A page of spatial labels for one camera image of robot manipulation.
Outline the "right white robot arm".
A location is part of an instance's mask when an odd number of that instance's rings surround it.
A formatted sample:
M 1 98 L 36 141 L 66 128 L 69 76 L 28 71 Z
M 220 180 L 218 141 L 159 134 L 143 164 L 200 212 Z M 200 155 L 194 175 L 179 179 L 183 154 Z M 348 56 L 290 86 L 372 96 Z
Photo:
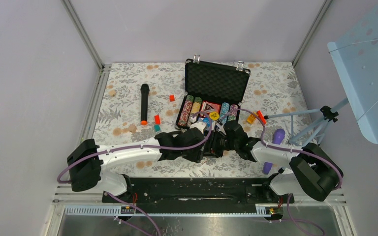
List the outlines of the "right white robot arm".
M 251 162 L 270 162 L 283 170 L 263 181 L 263 198 L 271 203 L 285 194 L 306 194 L 323 202 L 341 187 L 344 174 L 330 157 L 316 144 L 308 143 L 300 149 L 265 142 L 250 137 L 235 120 L 228 121 L 209 141 L 211 153 L 222 157 L 224 151 Z

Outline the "blue small blind button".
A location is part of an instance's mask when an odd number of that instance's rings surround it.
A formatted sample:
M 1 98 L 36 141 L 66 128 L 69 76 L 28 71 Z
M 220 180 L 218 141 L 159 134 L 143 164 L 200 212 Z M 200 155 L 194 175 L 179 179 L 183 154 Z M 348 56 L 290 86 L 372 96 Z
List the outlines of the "blue small blind button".
M 208 119 L 208 118 L 204 118 L 204 119 L 202 120 L 202 122 L 206 124 L 206 127 L 210 127 L 210 122 L 209 122 L 209 119 Z

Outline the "black poker case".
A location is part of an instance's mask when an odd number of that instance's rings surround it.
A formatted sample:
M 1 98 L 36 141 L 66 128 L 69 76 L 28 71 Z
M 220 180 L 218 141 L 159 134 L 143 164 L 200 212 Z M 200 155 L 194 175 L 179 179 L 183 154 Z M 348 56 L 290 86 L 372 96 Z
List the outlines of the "black poker case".
M 176 118 L 177 129 L 188 129 L 187 124 L 181 120 L 182 114 L 189 117 L 190 109 L 187 109 L 187 97 L 194 103 L 199 97 L 203 102 L 212 102 L 221 105 L 226 102 L 229 105 L 240 105 L 251 70 L 244 67 L 243 62 L 237 65 L 226 65 L 200 60 L 200 55 L 194 55 L 192 59 L 185 61 L 185 95 Z

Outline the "yellow big blind button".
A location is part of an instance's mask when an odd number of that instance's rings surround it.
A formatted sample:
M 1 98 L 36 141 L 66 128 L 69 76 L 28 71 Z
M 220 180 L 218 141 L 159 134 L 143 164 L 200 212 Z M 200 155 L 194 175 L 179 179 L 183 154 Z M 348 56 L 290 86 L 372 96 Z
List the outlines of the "yellow big blind button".
M 209 118 L 210 118 L 211 120 L 213 120 L 213 121 L 216 121 L 216 120 L 219 120 L 220 115 L 219 115 L 219 113 L 217 113 L 217 112 L 210 112 L 210 113 L 209 113 Z

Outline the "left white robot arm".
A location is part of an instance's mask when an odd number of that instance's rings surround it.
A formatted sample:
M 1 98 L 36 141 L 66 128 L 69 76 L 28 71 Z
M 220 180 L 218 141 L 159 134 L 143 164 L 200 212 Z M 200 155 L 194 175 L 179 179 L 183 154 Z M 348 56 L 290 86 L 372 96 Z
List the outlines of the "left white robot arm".
M 99 146 L 94 139 L 84 140 L 67 157 L 66 172 L 70 177 L 67 183 L 73 192 L 95 189 L 127 202 L 133 195 L 130 179 L 125 174 L 113 173 L 113 168 L 178 157 L 199 162 L 199 153 L 208 138 L 204 135 L 205 130 L 212 132 L 205 122 L 197 121 L 185 132 L 162 132 L 130 145 Z

